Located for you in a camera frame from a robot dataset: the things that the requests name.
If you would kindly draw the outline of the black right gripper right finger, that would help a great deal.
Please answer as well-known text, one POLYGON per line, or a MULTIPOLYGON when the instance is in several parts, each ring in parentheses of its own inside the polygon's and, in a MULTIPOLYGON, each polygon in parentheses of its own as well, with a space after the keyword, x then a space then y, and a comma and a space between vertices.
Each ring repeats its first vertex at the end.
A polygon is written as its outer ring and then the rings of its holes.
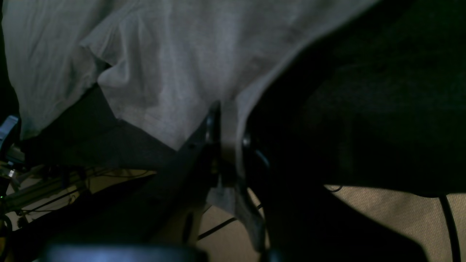
POLYGON ((418 243, 354 210, 326 189, 315 159, 288 136, 246 131, 246 180, 269 237, 262 262, 426 262, 418 243))

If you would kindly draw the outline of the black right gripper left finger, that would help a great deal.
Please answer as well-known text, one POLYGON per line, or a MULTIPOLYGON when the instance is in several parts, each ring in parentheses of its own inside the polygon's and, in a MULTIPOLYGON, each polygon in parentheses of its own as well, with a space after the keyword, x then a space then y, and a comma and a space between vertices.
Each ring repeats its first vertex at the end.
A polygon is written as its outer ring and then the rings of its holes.
POLYGON ((124 243, 195 245, 220 157, 220 102, 214 102, 175 157, 121 206, 133 217, 124 243))

